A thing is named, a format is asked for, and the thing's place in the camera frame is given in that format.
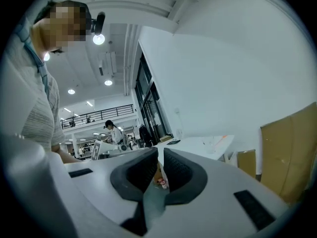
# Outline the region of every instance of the railing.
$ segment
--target railing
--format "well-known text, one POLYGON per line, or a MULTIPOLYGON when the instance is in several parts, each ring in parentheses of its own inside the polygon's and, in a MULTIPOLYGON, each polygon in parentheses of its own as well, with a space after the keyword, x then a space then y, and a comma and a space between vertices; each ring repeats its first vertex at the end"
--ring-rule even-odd
POLYGON ((133 107, 131 105, 121 106, 113 109, 105 109, 97 112, 91 112, 77 117, 71 117, 66 120, 61 120, 61 127, 63 129, 77 127, 80 125, 88 124, 91 122, 109 120, 114 117, 124 116, 133 113, 133 107))

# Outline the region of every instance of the table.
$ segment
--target table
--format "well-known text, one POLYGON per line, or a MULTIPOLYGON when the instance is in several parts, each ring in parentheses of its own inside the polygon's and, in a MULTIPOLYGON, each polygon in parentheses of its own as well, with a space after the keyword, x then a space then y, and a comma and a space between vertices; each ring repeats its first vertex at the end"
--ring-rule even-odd
POLYGON ((156 145, 158 149, 158 161, 164 165, 164 148, 170 148, 180 151, 193 153, 202 157, 206 157, 212 160, 218 160, 226 152, 231 145, 234 135, 215 136, 213 139, 214 152, 208 152, 208 145, 211 136, 209 137, 187 137, 181 139, 181 141, 174 145, 167 145, 169 142, 175 140, 171 139, 156 145))

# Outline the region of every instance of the white wall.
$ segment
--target white wall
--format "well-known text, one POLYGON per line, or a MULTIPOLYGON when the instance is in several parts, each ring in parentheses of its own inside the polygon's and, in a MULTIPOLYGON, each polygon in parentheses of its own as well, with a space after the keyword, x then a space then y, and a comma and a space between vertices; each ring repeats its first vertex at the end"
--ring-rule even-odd
POLYGON ((234 134, 258 174, 260 126, 317 100, 315 54, 267 0, 200 0, 175 35, 143 27, 140 44, 173 133, 234 134))
POLYGON ((100 99, 95 99, 95 109, 104 110, 104 109, 112 109, 120 106, 131 105, 133 104, 131 95, 116 95, 111 97, 105 97, 100 99))

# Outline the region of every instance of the person wearing white shirt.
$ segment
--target person wearing white shirt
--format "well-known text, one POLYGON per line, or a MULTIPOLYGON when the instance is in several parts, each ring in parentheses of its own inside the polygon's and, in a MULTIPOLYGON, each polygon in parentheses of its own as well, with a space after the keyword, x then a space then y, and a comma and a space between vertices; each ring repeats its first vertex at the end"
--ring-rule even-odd
POLYGON ((123 144, 124 141, 124 135, 123 133, 120 131, 120 129, 117 128, 117 126, 115 126, 113 124, 113 122, 111 120, 107 120, 105 122, 105 127, 111 131, 111 137, 112 137, 112 141, 114 145, 121 145, 123 144))

